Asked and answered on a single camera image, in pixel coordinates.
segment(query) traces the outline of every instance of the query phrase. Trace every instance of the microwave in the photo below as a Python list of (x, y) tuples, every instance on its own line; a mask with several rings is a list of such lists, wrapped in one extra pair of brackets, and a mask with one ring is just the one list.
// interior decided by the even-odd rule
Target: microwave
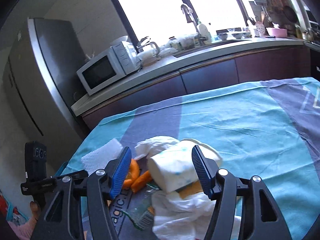
[(89, 60), (77, 75), (90, 96), (139, 68), (135, 47), (122, 41)]

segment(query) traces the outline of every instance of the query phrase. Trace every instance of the white wall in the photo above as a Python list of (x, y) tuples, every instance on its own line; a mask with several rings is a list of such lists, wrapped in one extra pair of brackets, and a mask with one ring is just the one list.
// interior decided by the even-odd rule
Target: white wall
[(88, 55), (98, 55), (110, 42), (127, 35), (111, 0), (58, 0), (45, 18), (71, 21)]
[(11, 47), (24, 21), (44, 17), (57, 0), (20, 0), (13, 8), (0, 31), (0, 50)]

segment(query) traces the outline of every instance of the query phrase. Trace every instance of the soap bottle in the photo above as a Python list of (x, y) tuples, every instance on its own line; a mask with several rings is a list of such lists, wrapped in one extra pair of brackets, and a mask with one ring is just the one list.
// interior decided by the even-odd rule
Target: soap bottle
[(302, 32), (299, 25), (296, 24), (296, 34), (298, 39), (302, 39)]
[(197, 29), (199, 31), (199, 35), (202, 37), (206, 37), (206, 39), (207, 39), (206, 41), (204, 41), (204, 44), (212, 43), (211, 35), (210, 35), (207, 27), (203, 23), (198, 24)]
[(217, 31), (213, 28), (213, 25), (211, 25), (211, 23), (208, 23), (208, 31), (211, 35), (211, 40), (212, 41), (218, 41), (219, 40), (219, 37), (217, 35)]

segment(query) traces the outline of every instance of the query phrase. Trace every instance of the blue gripper pad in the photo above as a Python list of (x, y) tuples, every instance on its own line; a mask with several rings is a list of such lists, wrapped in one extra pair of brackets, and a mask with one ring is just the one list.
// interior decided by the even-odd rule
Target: blue gripper pad
[(121, 192), (125, 177), (128, 174), (131, 163), (131, 150), (125, 147), (120, 157), (110, 161), (106, 166), (107, 174), (112, 178), (110, 197), (114, 199)]
[(203, 192), (209, 197), (209, 199), (212, 199), (214, 193), (212, 179), (219, 169), (218, 165), (214, 160), (205, 158), (198, 145), (193, 147), (191, 157)]

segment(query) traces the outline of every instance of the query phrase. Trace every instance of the faucet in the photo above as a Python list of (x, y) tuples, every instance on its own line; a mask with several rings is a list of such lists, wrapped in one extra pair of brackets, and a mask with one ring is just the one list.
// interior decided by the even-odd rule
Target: faucet
[(186, 16), (187, 23), (193, 23), (193, 25), (195, 26), (196, 32), (198, 33), (200, 45), (204, 45), (203, 41), (200, 40), (200, 33), (198, 31), (198, 28), (197, 28), (198, 23), (196, 22), (195, 18), (192, 15), (193, 10), (187, 4), (183, 3), (181, 5), (181, 11)]

